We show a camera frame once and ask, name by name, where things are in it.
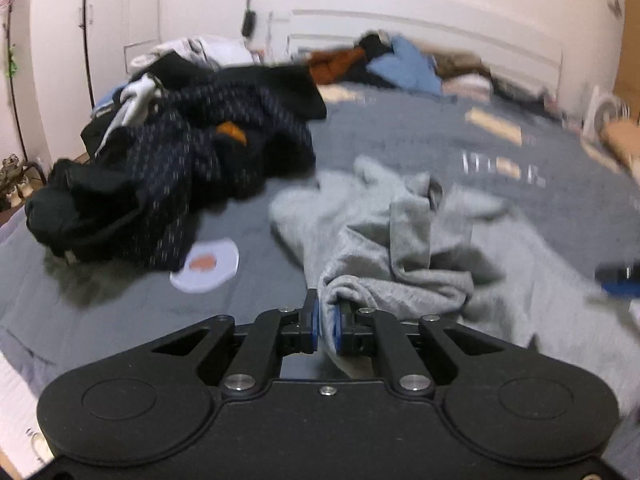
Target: white headboard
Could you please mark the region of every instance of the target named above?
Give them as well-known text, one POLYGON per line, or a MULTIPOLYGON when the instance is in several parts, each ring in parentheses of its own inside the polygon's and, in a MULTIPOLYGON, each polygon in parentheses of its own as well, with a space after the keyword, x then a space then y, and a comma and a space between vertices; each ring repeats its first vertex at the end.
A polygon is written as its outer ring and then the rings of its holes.
POLYGON ((289 52, 353 44, 368 30, 471 50, 498 76, 556 94, 562 46, 532 25, 456 0, 294 0, 289 52))

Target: orange tag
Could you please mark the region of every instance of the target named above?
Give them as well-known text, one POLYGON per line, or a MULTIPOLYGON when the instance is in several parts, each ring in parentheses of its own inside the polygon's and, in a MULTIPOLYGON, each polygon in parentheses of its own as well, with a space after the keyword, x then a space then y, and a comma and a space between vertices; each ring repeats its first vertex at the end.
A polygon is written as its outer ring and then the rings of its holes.
POLYGON ((216 257, 213 254, 205 254, 198 258, 194 258, 189 264, 191 270, 199 270, 200 272, 207 272, 216 268, 216 257))
POLYGON ((222 135, 229 136, 246 146, 246 135, 244 134, 244 131, 238 128, 231 121, 219 124, 216 128, 216 132, 222 135))

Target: green object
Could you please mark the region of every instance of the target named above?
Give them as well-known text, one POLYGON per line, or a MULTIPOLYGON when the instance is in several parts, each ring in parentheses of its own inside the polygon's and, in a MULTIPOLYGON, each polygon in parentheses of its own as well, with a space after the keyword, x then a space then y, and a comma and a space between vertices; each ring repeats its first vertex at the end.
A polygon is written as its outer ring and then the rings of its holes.
POLYGON ((15 45, 13 44, 8 50, 6 76, 9 78, 14 77, 15 73, 18 72, 18 64, 15 62, 14 48, 15 45))

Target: screw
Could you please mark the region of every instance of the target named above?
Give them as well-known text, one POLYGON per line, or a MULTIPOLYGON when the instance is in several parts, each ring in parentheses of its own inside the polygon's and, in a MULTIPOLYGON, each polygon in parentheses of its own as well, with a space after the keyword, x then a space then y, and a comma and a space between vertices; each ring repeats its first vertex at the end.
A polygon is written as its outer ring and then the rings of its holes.
POLYGON ((398 383, 402 389, 410 392, 421 392, 431 386, 430 378, 418 374, 405 375, 398 383))
POLYGON ((333 386, 321 386, 318 391, 320 392, 320 395, 324 395, 325 397, 332 397, 338 393, 338 390, 333 386))
POLYGON ((225 378, 225 386, 229 390, 244 392, 255 386, 255 379, 247 374, 233 374, 225 378))

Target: gray bedsheet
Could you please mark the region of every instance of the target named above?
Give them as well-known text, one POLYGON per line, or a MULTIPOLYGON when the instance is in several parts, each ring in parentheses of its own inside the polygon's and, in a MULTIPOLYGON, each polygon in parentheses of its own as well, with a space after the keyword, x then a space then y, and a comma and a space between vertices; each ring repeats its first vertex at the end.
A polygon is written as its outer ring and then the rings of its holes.
MULTIPOLYGON (((445 187, 459 182, 509 198, 587 276, 598 263, 640 256, 638 186, 591 160, 572 134, 489 108, 521 124, 524 143, 517 146, 465 121, 466 111, 482 105, 351 89, 362 97, 328 104, 327 120, 310 126, 319 168, 348 170, 365 153, 400 173, 427 170, 445 187), (510 166, 512 176, 496 171, 497 164, 510 166)), ((184 294, 167 273, 121 262, 67 265, 20 222, 0 242, 0 350, 39 393, 65 370, 215 314, 246 323, 263 310, 300 305, 302 270, 274 239, 267 217, 269 202, 289 184, 271 180, 259 196, 199 215, 199 240, 229 237, 240 253, 238 274, 207 294, 184 294)), ((321 355, 287 358, 283 371, 336 373, 321 355)))

